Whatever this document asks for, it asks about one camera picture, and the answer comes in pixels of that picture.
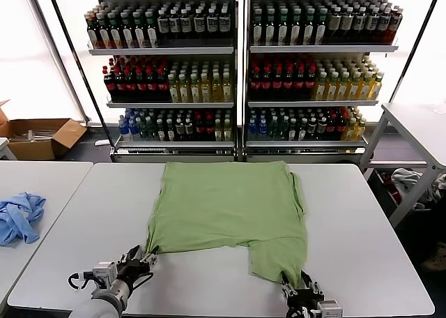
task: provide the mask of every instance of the cardboard box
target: cardboard box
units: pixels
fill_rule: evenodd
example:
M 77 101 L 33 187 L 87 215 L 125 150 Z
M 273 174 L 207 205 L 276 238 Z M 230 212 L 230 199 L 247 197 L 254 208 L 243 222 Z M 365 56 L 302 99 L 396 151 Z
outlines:
M 57 130 L 50 140 L 15 142 L 9 149 L 18 160 L 54 160 L 64 156 L 86 132 L 86 128 L 72 119 L 15 119 L 8 120 L 0 101 L 0 137 L 14 138 L 28 130 Z

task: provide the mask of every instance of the white table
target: white table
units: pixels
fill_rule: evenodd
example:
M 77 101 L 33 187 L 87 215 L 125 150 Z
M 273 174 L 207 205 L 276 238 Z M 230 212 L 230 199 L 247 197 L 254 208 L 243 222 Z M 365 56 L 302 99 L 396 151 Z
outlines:
M 305 270 L 345 317 L 429 315 L 433 304 L 378 202 L 354 165 L 290 165 L 307 201 Z M 71 310 L 71 273 L 144 244 L 163 164 L 97 164 L 9 296 L 11 306 Z M 129 315 L 285 317 L 280 286 L 249 274 L 246 248 L 160 255 Z
M 396 227 L 418 202 L 424 191 L 437 179 L 439 173 L 446 170 L 446 132 L 444 130 L 446 107 L 385 103 L 382 108 L 383 115 L 371 137 L 369 146 L 361 157 L 361 169 L 368 167 L 370 157 L 389 122 L 427 162 L 427 169 L 421 179 L 412 187 L 389 218 L 392 226 Z
M 0 200 L 24 191 L 47 199 L 42 219 L 33 225 L 40 239 L 30 244 L 16 239 L 0 247 L 0 312 L 15 282 L 92 166 L 91 162 L 0 161 Z
M 0 137 L 0 160 L 6 158 L 7 160 L 17 160 L 14 153 L 8 147 L 8 138 Z

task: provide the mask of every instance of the blue cloth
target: blue cloth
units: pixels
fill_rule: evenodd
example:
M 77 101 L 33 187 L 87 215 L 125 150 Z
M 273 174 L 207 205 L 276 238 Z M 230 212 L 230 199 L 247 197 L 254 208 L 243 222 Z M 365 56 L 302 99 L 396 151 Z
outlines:
M 0 201 L 0 245 L 7 245 L 16 237 L 25 243 L 39 239 L 30 222 L 42 218 L 45 201 L 45 198 L 27 192 Z

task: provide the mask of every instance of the table leg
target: table leg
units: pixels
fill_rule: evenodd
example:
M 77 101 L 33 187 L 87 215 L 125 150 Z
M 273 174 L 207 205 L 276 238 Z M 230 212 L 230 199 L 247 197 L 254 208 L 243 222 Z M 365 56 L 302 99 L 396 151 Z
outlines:
M 385 117 L 384 113 L 381 116 L 381 119 L 378 122 L 378 125 L 375 128 L 374 133 L 371 135 L 371 139 L 369 141 L 369 144 L 367 145 L 364 154 L 362 154 L 361 161 L 360 161 L 360 169 L 361 171 L 364 171 L 365 168 L 367 168 L 367 165 L 369 164 L 371 155 L 373 154 L 376 145 L 378 144 L 379 138 L 384 133 L 384 129 L 387 126 L 387 123 L 389 121 Z
M 442 170 L 435 166 L 429 166 L 423 173 L 418 182 L 410 189 L 410 192 L 406 195 L 397 209 L 390 216 L 389 221 L 395 228 L 406 217 L 408 212 L 413 208 L 416 202 L 420 199 L 423 193 L 429 188 L 432 182 L 437 178 Z

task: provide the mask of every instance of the metal shelf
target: metal shelf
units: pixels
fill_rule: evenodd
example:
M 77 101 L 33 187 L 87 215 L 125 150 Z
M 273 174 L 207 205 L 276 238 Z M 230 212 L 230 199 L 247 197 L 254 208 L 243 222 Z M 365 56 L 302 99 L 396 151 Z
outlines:
M 182 109 L 182 108 L 231 108 L 234 106 L 233 102 L 221 103 L 114 103 L 109 101 L 108 107 L 137 107 L 137 108 L 150 108 L 150 109 Z
M 275 140 L 265 140 L 265 141 L 255 141 L 255 142 L 246 142 L 246 147 L 248 148 L 269 148 L 269 149 L 288 149 L 288 148 L 296 148 L 296 149 L 351 149 L 356 147 L 366 147 L 367 143 L 365 141 L 360 142 L 326 142 L 326 141 L 311 141 L 311 140 L 303 140 L 303 141 L 294 141 L 294 142 L 282 142 Z
M 187 55 L 232 54 L 234 47 L 160 47 L 89 50 L 91 55 Z
M 117 148 L 127 149 L 231 149 L 233 142 L 122 142 Z
M 256 102 L 249 101 L 248 107 L 355 107 L 376 105 L 377 100 L 306 100 L 295 102 Z
M 335 53 L 335 52 L 395 52 L 396 45 L 284 45 L 251 46 L 251 53 Z

